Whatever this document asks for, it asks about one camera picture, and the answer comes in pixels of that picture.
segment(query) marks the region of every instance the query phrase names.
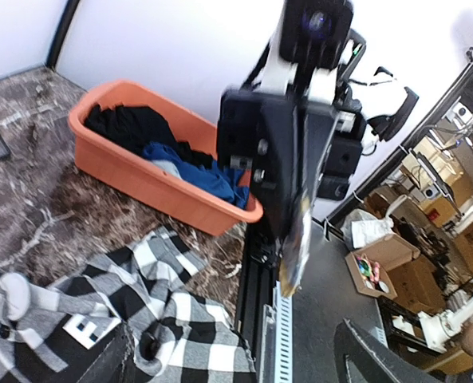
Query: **marble floor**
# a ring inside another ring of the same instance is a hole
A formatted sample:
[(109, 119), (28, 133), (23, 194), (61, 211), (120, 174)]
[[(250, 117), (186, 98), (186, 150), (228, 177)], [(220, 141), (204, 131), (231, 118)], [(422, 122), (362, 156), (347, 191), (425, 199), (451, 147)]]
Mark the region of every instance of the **marble floor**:
[(209, 262), (188, 289), (234, 316), (244, 228), (212, 237), (79, 171), (67, 116), (84, 92), (46, 68), (0, 80), (0, 133), (11, 150), (0, 161), (0, 267), (46, 286), (170, 223)]

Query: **screw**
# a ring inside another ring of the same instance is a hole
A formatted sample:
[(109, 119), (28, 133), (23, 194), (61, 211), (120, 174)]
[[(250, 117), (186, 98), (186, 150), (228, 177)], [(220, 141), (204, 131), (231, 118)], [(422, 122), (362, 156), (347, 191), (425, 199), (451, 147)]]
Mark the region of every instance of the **screw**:
[(260, 156), (264, 156), (267, 153), (268, 153), (268, 141), (266, 141), (263, 138), (263, 139), (259, 140), (259, 143), (258, 143), (258, 154)]
[(256, 169), (254, 172), (254, 182), (260, 183), (265, 178), (265, 171), (262, 169)]

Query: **black and white plaid fabric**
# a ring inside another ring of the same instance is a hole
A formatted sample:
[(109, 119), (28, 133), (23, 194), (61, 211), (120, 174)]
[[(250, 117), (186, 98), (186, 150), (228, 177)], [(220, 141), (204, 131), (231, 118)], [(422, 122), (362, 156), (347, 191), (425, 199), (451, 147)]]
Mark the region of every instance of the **black and white plaid fabric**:
[(17, 321), (0, 274), (0, 382), (77, 381), (118, 326), (131, 329), (136, 382), (255, 381), (248, 345), (223, 306), (184, 289), (203, 267), (161, 227), (95, 256), (55, 287), (29, 285), (30, 305)]

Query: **laundry basket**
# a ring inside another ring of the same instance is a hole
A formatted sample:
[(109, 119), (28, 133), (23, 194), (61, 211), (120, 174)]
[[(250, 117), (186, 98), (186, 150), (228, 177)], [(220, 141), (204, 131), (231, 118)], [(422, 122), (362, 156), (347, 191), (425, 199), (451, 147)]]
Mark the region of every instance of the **laundry basket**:
[[(91, 108), (116, 105), (155, 109), (168, 121), (178, 141), (216, 158), (217, 128), (191, 111), (130, 81), (115, 81), (86, 93), (69, 114), (76, 136), (75, 164), (113, 188), (206, 233), (221, 235), (237, 222), (257, 222), (262, 206), (250, 195), (246, 210), (185, 182), (84, 126)], [(240, 185), (248, 185), (247, 173)]]

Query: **gray fabric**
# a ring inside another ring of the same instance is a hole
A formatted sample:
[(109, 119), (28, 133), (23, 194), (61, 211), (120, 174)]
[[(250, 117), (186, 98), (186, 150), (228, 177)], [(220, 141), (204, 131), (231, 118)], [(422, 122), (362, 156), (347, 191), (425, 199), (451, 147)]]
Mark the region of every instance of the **gray fabric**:
[(160, 169), (166, 171), (167, 173), (172, 174), (174, 177), (178, 177), (182, 180), (181, 175), (179, 174), (178, 168), (171, 162), (167, 160), (153, 160), (152, 164), (156, 165)]

